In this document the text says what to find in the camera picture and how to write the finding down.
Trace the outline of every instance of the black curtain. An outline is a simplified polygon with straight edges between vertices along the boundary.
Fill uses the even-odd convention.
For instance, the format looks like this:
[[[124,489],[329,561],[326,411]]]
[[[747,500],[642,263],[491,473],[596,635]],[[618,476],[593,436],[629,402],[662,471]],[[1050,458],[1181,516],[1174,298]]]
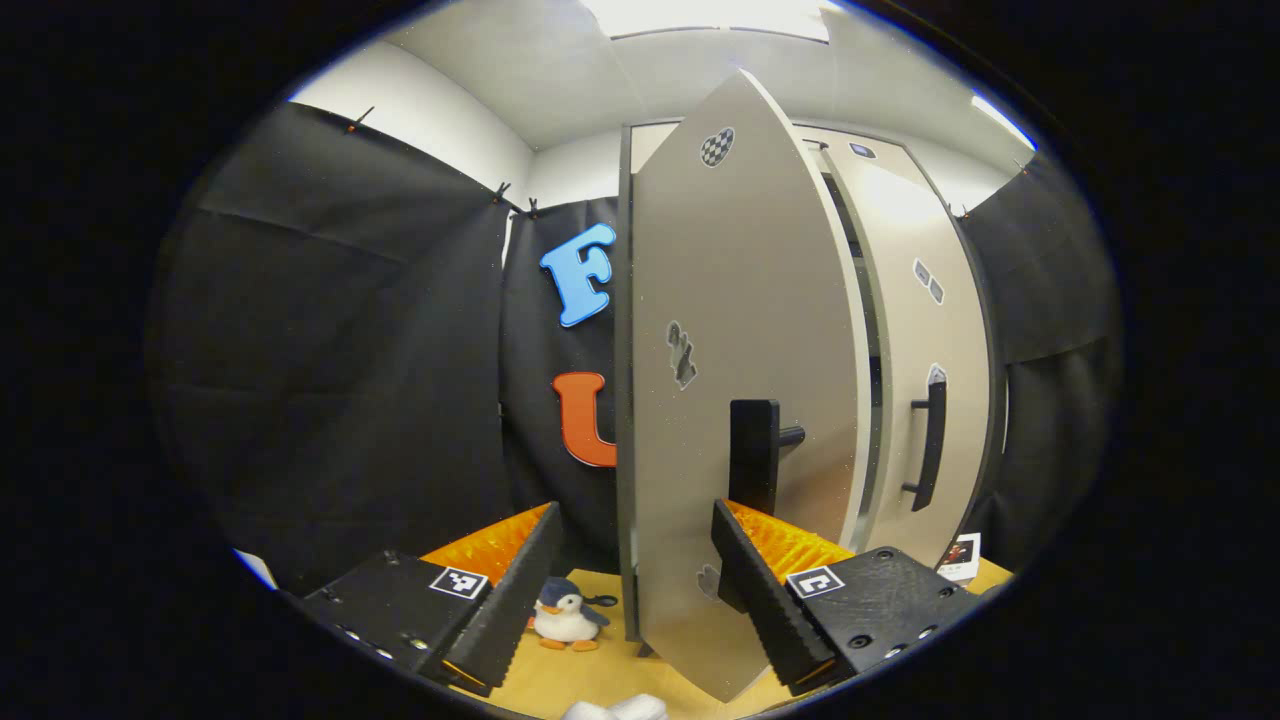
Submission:
[[[564,512],[564,551],[554,571],[573,568],[618,571],[617,482],[613,468],[577,461],[561,437],[556,375],[604,375],[596,396],[600,438],[614,442],[613,307],[571,327],[559,325],[561,299],[541,256],[604,223],[617,229],[617,197],[585,200],[539,210],[512,222],[502,293],[503,447],[516,509],[559,501]],[[611,247],[602,247],[612,255]],[[614,273],[622,268],[613,268]],[[612,295],[609,283],[596,290]]]
[[[987,277],[1009,378],[1007,438],[964,532],[1025,568],[1093,482],[1120,380],[1120,306],[1101,232],[1044,151],[961,222]]]
[[[284,104],[165,243],[148,368],[180,470],[302,594],[511,514],[498,418],[508,205]]]

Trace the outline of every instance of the door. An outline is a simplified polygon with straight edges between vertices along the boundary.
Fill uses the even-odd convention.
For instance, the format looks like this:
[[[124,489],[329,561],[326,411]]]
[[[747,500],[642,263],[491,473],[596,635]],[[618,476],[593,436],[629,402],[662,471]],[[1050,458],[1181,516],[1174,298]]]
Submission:
[[[861,299],[814,160],[746,72],[680,123],[631,193],[635,479],[620,502],[634,502],[639,634],[727,702],[768,666],[750,619],[714,597],[730,401],[777,400],[782,425],[804,427],[781,456],[776,514],[847,537],[869,414]]]
[[[854,546],[890,544],[936,566],[969,509],[987,442],[986,325],[973,272],[941,200],[905,150],[859,143],[873,145],[876,158],[835,140],[823,150],[865,258],[883,380],[878,462]],[[913,401],[929,397],[934,368],[946,379],[945,420],[932,438],[941,456],[932,500],[916,509],[934,410]]]

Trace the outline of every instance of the white wall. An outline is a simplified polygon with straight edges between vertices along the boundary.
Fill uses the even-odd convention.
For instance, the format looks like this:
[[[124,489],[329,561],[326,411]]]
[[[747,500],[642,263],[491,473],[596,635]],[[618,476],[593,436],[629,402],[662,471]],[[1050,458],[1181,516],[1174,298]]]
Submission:
[[[539,208],[614,196],[621,154],[621,128],[540,150],[529,170],[529,195]]]
[[[489,108],[422,60],[378,41],[325,68],[293,97],[364,123],[448,163],[527,209],[534,151]]]
[[[956,215],[963,214],[964,208],[972,210],[1018,174],[1018,165],[1012,159],[1007,168],[993,168],[963,152],[900,132],[812,118],[794,122],[865,133],[905,145]],[[675,128],[676,123],[636,128],[632,135],[631,170],[639,170]],[[621,129],[593,135],[534,154],[529,188],[538,197],[538,205],[550,208],[575,200],[617,195],[621,137]]]

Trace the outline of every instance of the small card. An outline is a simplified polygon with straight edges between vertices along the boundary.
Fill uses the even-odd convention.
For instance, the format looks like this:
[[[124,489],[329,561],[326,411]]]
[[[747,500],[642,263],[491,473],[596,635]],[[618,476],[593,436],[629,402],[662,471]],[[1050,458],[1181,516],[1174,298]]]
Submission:
[[[938,574],[957,585],[968,585],[978,577],[980,561],[982,533],[970,533],[956,538],[938,566]]]

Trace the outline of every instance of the orange letter u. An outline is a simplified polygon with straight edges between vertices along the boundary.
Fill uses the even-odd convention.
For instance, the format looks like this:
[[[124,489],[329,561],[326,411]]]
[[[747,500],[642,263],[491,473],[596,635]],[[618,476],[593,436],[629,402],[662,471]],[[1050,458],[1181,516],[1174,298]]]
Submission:
[[[595,393],[604,387],[599,373],[564,373],[556,375],[552,387],[561,397],[561,434],[564,450],[594,468],[616,468],[618,446],[600,439],[595,427]]]

